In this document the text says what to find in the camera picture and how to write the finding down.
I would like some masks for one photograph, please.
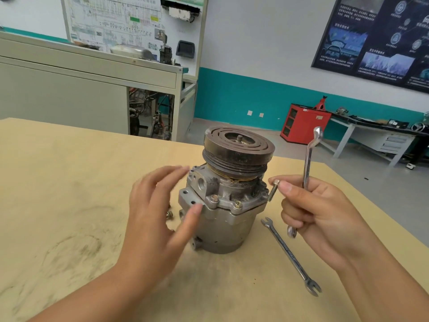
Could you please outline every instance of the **beige tabletop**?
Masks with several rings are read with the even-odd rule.
[[[141,175],[163,165],[199,165],[202,146],[33,121],[0,121],[0,321],[24,321],[109,269]],[[266,177],[302,173],[303,161],[274,157]],[[395,257],[429,290],[429,249],[325,164],[311,175],[342,189]],[[179,224],[178,190],[172,193]],[[358,321],[336,274],[302,238],[290,240],[281,194],[231,254],[188,246],[172,276],[142,302],[135,321]],[[260,219],[277,231],[312,279],[303,280]]]

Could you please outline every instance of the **compressor housing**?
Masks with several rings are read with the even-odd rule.
[[[206,163],[190,170],[186,188],[179,191],[180,219],[193,204],[203,204],[193,249],[226,254],[243,244],[267,204],[269,190],[262,178],[274,150],[271,141],[250,131],[206,130]]]

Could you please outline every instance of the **hand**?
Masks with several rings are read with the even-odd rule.
[[[114,269],[137,296],[145,295],[173,271],[197,227],[199,204],[190,208],[176,232],[166,225],[170,192],[188,171],[189,167],[165,166],[132,187],[124,245]]]
[[[337,187],[310,178],[308,191],[302,175],[275,176],[282,201],[282,219],[298,229],[307,244],[331,268],[339,272],[379,242],[350,200]]]

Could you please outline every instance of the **red cabinet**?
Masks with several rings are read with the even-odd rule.
[[[288,142],[308,145],[314,139],[314,128],[324,131],[330,118],[329,112],[292,104],[280,136]]]

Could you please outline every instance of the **teal wall stripe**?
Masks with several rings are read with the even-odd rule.
[[[68,39],[53,37],[53,36],[48,36],[48,35],[43,35],[43,34],[36,34],[35,32],[28,32],[26,30],[19,30],[19,29],[14,29],[14,28],[3,27],[3,29],[0,31],[11,32],[12,34],[19,34],[19,35],[24,35],[24,36],[28,36],[28,37],[46,39],[46,40],[51,41],[51,42],[70,43],[68,41]]]
[[[328,96],[326,108],[345,107],[350,114],[368,119],[419,122],[423,114],[408,109],[366,102],[311,89],[200,68],[195,117],[230,124],[280,131],[291,103],[316,106]],[[329,122],[325,138],[341,140],[346,127]]]

